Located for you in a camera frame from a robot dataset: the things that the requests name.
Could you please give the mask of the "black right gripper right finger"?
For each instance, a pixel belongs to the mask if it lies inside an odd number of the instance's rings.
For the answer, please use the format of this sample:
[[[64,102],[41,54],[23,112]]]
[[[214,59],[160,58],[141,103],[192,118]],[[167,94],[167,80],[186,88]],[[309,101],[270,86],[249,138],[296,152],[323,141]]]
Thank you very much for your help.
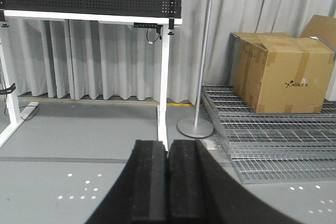
[[[168,170],[170,223],[298,223],[235,181],[200,140],[174,140]]]

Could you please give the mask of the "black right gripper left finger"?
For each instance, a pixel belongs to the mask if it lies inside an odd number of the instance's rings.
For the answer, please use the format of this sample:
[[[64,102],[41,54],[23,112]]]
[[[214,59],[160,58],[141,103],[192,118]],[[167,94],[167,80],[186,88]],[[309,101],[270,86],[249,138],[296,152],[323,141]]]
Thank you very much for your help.
[[[87,223],[166,223],[166,151],[137,140],[120,176]]]

